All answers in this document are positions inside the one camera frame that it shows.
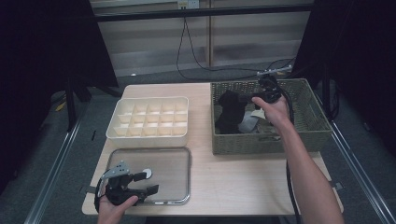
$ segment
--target wall outlet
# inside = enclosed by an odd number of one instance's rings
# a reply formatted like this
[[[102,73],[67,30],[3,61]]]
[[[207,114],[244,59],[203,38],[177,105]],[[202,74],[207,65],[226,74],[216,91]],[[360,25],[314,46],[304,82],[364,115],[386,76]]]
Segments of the wall outlet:
[[[189,8],[189,1],[188,0],[177,0],[177,8],[178,9]]]
[[[189,8],[199,8],[199,0],[189,0]]]

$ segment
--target person's left hand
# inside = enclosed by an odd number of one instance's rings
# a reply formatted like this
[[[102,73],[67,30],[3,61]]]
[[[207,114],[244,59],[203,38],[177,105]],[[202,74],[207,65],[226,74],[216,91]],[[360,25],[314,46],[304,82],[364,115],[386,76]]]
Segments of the person's left hand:
[[[103,196],[99,202],[99,217],[98,224],[117,224],[120,222],[125,211],[137,202],[138,198],[132,196],[127,199],[124,203],[116,206],[111,203],[107,196]]]

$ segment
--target woven basket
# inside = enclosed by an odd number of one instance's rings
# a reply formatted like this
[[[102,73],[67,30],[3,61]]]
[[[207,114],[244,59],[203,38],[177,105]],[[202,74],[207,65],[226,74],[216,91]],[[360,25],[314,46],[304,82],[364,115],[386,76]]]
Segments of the woven basket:
[[[320,151],[332,135],[332,127],[327,121],[318,101],[306,79],[280,79],[279,86],[290,95],[294,110],[294,126],[308,151]],[[212,144],[213,154],[252,154],[283,152],[280,137],[275,132],[220,134],[215,128],[222,107],[218,100],[226,92],[238,91],[252,93],[260,91],[257,81],[214,82],[211,83]],[[253,111],[254,105],[248,104],[246,110]],[[261,121],[261,126],[269,123]]]

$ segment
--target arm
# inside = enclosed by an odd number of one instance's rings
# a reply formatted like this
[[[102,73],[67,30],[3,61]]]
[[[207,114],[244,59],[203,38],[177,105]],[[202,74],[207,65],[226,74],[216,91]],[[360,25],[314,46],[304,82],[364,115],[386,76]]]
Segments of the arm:
[[[132,196],[124,203],[116,206],[112,204],[107,196],[100,199],[98,224],[117,224],[120,222],[125,211],[137,202],[137,197]]]
[[[294,193],[304,223],[344,223],[329,181],[309,156],[300,135],[289,120],[286,99],[267,104],[259,97],[252,102],[265,111],[280,135],[288,159]]]

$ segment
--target table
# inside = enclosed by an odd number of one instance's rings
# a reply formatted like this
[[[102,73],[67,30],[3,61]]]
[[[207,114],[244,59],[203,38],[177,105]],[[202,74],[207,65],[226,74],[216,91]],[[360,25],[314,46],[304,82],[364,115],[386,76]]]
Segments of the table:
[[[189,98],[188,147],[191,151],[191,196],[184,205],[136,206],[134,216],[285,216],[294,214],[286,179],[283,153],[213,155],[211,139],[210,83],[131,85],[123,98],[186,96]],[[92,177],[96,186],[116,147],[108,139]],[[320,152],[310,153],[331,180]],[[337,200],[342,210],[338,194]],[[82,205],[86,215],[96,215],[94,195]]]

